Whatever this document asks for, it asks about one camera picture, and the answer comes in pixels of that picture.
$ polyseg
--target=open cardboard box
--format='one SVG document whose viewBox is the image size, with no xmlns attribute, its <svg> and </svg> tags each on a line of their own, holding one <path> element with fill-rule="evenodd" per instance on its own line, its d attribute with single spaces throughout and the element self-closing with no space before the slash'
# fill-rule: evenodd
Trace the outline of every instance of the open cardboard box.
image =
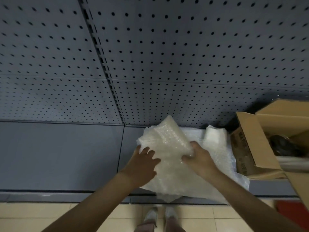
<svg viewBox="0 0 309 232">
<path fill-rule="evenodd" d="M 309 149 L 309 101 L 278 99 L 255 115 L 237 112 L 239 128 L 231 135 L 237 171 L 250 179 L 288 178 L 309 208 L 309 173 L 284 172 L 266 136 L 284 135 Z"/>
</svg>

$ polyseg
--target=red object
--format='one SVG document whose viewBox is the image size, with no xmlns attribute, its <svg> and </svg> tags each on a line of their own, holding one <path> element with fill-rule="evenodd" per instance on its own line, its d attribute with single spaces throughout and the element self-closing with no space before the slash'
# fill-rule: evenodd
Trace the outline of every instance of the red object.
<svg viewBox="0 0 309 232">
<path fill-rule="evenodd" d="M 300 227 L 309 231 L 309 212 L 301 202 L 283 201 L 276 202 L 277 211 L 291 219 Z"/>
</svg>

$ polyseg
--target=shoe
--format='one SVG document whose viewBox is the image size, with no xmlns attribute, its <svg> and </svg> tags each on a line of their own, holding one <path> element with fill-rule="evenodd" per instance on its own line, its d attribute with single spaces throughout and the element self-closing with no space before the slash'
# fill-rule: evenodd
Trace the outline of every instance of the shoe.
<svg viewBox="0 0 309 232">
<path fill-rule="evenodd" d="M 157 219 L 158 219 L 158 209 L 152 208 L 147 212 L 144 221 L 154 220 L 157 223 Z"/>
<path fill-rule="evenodd" d="M 166 207 L 165 209 L 165 219 L 167 220 L 168 218 L 175 218 L 178 220 L 178 215 L 173 207 Z"/>
</svg>

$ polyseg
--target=bubble wrap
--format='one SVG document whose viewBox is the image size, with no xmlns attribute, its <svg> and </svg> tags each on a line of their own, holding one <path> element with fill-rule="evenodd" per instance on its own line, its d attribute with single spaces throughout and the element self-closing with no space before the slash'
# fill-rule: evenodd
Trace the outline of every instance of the bubble wrap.
<svg viewBox="0 0 309 232">
<path fill-rule="evenodd" d="M 155 151 L 153 158 L 161 162 L 155 167 L 157 175 L 143 189 L 154 191 L 157 197 L 171 202 L 181 196 L 207 198 L 227 203 L 222 194 L 211 184 L 195 174 L 181 160 L 183 155 L 193 155 L 190 141 L 197 141 L 208 150 L 216 166 L 245 189 L 249 179 L 236 173 L 235 158 L 231 151 L 225 129 L 208 126 L 207 129 L 179 128 L 169 115 L 159 125 L 145 128 L 137 140 L 141 150 L 150 147 Z"/>
</svg>

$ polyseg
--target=tiled floor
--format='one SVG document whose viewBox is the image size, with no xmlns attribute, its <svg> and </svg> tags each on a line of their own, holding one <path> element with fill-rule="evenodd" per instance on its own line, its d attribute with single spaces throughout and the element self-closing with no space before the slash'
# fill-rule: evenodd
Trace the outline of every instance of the tiled floor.
<svg viewBox="0 0 309 232">
<path fill-rule="evenodd" d="M 271 200 L 266 203 L 272 206 Z M 0 231 L 40 232 L 76 204 L 0 203 Z M 122 204 L 106 219 L 99 232 L 133 232 L 151 206 Z M 165 207 L 158 207 L 155 232 L 164 230 Z M 187 232 L 249 232 L 248 225 L 230 206 L 176 206 L 181 226 Z"/>
</svg>

